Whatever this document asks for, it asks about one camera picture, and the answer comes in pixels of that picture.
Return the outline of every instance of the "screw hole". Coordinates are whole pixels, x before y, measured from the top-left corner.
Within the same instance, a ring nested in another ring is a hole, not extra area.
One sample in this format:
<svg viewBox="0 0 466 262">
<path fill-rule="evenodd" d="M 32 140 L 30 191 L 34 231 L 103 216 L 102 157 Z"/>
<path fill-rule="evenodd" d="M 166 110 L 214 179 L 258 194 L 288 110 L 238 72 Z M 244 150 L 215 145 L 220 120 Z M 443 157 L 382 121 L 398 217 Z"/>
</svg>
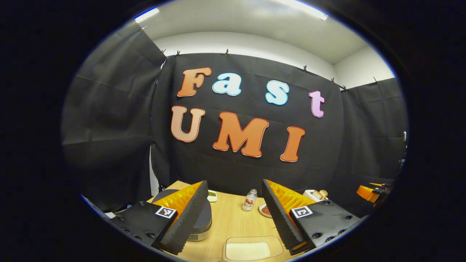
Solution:
<svg viewBox="0 0 466 262">
<path fill-rule="evenodd" d="M 155 234 L 152 232 L 146 232 L 146 235 L 150 238 L 155 238 Z"/>
<path fill-rule="evenodd" d="M 314 235 L 312 235 L 312 238 L 319 238 L 322 236 L 322 233 L 315 233 Z"/>
</svg>

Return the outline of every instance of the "pink letter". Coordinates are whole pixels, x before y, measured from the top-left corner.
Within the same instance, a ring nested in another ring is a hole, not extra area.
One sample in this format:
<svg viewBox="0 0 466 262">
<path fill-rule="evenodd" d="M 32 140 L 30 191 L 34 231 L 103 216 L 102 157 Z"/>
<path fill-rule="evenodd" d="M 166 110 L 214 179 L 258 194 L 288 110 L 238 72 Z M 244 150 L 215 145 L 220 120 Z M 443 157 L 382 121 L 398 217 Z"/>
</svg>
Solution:
<svg viewBox="0 0 466 262">
<path fill-rule="evenodd" d="M 323 117 L 323 111 L 320 110 L 320 103 L 323 103 L 325 99 L 320 96 L 319 91 L 310 92 L 309 97 L 312 98 L 311 99 L 312 100 L 311 102 L 312 114 L 317 118 Z"/>
</svg>

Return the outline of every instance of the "wooden table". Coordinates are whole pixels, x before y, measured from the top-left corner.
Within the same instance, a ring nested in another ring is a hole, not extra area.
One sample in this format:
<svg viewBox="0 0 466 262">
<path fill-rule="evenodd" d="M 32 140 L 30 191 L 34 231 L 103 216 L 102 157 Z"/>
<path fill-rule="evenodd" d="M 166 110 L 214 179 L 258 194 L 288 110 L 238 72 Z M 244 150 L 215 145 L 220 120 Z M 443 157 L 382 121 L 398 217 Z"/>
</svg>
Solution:
<svg viewBox="0 0 466 262">
<path fill-rule="evenodd" d="M 167 189 L 183 189 L 189 184 L 176 181 Z M 244 212 L 241 208 L 245 199 L 244 196 L 232 195 L 217 192 L 218 200 L 211 202 L 212 226 L 209 235 L 202 241 L 186 241 L 183 251 L 177 257 L 192 262 L 218 262 L 227 261 L 225 256 L 225 244 L 231 237 L 251 237 L 251 236 L 276 236 L 280 241 L 283 252 L 275 257 L 270 257 L 254 262 L 282 262 L 299 254 L 291 256 L 283 245 L 278 235 L 275 223 L 271 218 L 263 216 L 259 212 L 259 205 L 264 203 L 263 198 L 257 198 L 254 207 L 249 212 Z"/>
</svg>

